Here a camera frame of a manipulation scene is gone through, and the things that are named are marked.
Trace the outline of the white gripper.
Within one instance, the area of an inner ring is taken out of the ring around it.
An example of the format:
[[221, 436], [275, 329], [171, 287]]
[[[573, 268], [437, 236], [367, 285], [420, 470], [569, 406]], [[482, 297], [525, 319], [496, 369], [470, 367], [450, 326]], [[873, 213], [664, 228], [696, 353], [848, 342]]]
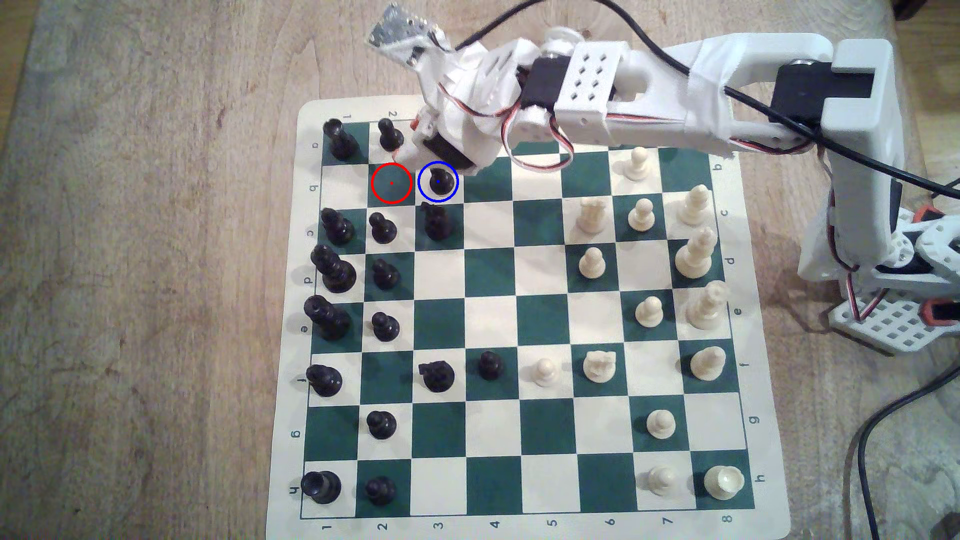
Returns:
[[500, 127], [522, 93], [518, 70], [540, 54], [531, 40], [492, 50], [480, 43], [459, 52], [427, 48], [414, 68], [424, 105], [392, 161], [416, 167], [444, 161], [464, 175], [489, 166], [502, 147]]

